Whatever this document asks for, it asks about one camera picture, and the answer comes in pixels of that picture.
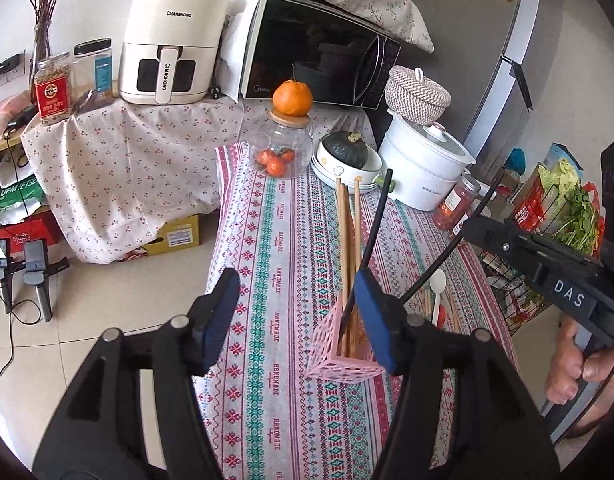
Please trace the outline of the person's right hand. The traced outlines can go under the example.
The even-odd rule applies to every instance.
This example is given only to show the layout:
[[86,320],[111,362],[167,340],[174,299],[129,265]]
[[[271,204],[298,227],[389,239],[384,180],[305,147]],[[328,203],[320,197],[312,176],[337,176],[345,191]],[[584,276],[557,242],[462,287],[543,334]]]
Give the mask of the person's right hand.
[[592,353],[587,358],[575,344],[580,326],[564,315],[556,337],[556,350],[546,378],[546,400],[563,405],[578,392],[577,380],[604,382],[614,367],[614,349]]

